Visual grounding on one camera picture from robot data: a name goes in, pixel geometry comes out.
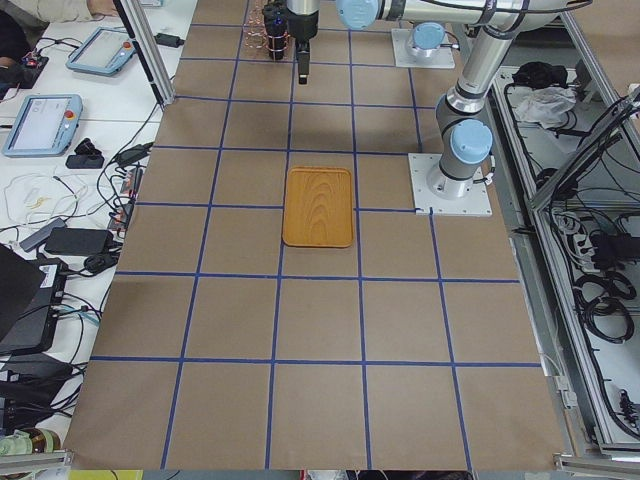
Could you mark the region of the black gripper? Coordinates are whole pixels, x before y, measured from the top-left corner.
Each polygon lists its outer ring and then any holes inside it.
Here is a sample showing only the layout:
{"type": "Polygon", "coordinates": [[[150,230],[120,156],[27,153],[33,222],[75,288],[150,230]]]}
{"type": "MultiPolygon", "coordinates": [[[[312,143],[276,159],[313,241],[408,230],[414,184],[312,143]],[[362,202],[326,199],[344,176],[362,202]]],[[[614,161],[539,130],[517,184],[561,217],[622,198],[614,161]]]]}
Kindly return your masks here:
{"type": "Polygon", "coordinates": [[[288,33],[296,40],[296,60],[298,66],[298,83],[306,84],[310,74],[310,44],[317,35],[319,11],[308,14],[296,14],[286,10],[288,33]]]}

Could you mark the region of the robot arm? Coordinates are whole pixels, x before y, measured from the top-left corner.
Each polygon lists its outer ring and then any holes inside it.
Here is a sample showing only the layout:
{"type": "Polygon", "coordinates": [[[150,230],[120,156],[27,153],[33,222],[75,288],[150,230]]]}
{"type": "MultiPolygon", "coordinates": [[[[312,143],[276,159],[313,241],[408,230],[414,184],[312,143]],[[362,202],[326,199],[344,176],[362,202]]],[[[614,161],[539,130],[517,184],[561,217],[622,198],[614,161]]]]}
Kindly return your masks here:
{"type": "Polygon", "coordinates": [[[420,59],[433,57],[441,48],[458,50],[460,42],[443,25],[435,22],[416,24],[406,42],[407,52],[420,59]]]}
{"type": "Polygon", "coordinates": [[[341,22],[363,30],[377,20],[431,21],[478,26],[480,32],[456,84],[436,108],[443,153],[427,174],[436,196],[457,200],[468,194],[473,176],[489,156],[490,129],[477,115],[512,41],[540,28],[569,7],[567,1],[338,1],[341,22]]]}

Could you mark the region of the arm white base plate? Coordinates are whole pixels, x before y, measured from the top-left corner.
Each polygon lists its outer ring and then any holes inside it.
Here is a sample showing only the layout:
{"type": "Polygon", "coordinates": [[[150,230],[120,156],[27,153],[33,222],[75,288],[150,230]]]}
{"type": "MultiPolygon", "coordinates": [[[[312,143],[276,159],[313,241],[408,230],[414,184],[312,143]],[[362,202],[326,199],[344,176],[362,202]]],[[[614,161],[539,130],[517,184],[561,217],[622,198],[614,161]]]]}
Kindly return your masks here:
{"type": "Polygon", "coordinates": [[[447,69],[455,67],[445,29],[437,23],[423,23],[411,29],[391,30],[395,66],[402,68],[447,69]]]}
{"type": "Polygon", "coordinates": [[[492,208],[480,167],[467,180],[452,180],[440,170],[440,154],[411,153],[409,173],[417,215],[490,217],[492,208]]]}

